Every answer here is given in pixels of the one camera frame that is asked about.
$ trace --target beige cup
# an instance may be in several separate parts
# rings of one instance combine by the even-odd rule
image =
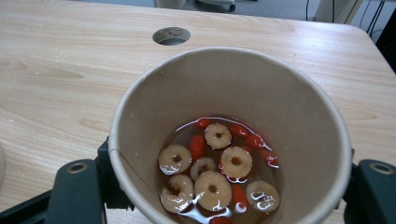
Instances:
[[[342,198],[351,148],[343,119],[323,89],[259,52],[197,49],[139,78],[111,126],[109,153],[120,186],[152,222],[186,221],[161,205],[157,157],[176,127],[208,114],[240,118],[270,139],[279,157],[281,204],[263,223],[318,223]]]

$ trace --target floor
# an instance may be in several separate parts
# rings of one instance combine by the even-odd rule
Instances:
[[[118,5],[129,5],[138,7],[156,7],[155,0],[75,0],[82,2],[109,3]],[[194,0],[187,0],[183,10],[208,11],[218,13],[229,13],[237,15],[261,16],[270,18],[290,19],[305,21],[315,20],[315,14],[320,0],[235,0],[236,10],[229,11],[228,6],[216,6],[209,4],[196,5]],[[360,27],[367,31],[372,18],[379,6],[378,0],[365,0],[361,3],[351,25]],[[371,38],[374,42],[380,37],[393,10],[396,8],[396,1],[386,1],[378,17]]]

